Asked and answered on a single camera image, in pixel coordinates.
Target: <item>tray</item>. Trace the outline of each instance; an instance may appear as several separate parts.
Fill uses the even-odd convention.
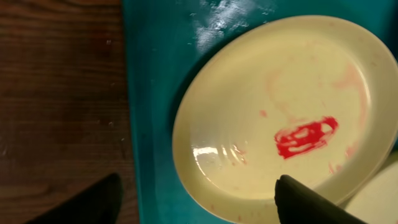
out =
[[[172,128],[199,69],[228,42],[283,17],[320,14],[353,21],[398,53],[395,0],[123,1],[127,78],[140,221],[226,223],[183,189],[172,160]]]

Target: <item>dark wooden surface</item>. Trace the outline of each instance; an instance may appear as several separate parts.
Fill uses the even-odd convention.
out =
[[[111,172],[138,223],[119,0],[0,0],[0,223]]]

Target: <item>wood grain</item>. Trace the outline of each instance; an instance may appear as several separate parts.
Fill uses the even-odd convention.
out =
[[[138,223],[118,0],[0,0],[0,223],[111,172]]]

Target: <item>plate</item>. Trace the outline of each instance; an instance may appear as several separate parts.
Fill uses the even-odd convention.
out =
[[[398,223],[398,162],[380,172],[356,194],[346,211],[372,224]]]
[[[339,203],[391,150],[397,83],[388,48],[352,22],[299,16],[260,26],[218,52],[183,97],[178,176],[231,222],[278,223],[282,174]]]

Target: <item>black object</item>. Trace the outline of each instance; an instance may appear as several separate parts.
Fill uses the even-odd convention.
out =
[[[123,197],[122,182],[111,174],[27,224],[113,224]]]
[[[275,203],[281,224],[365,224],[289,175],[277,180]]]

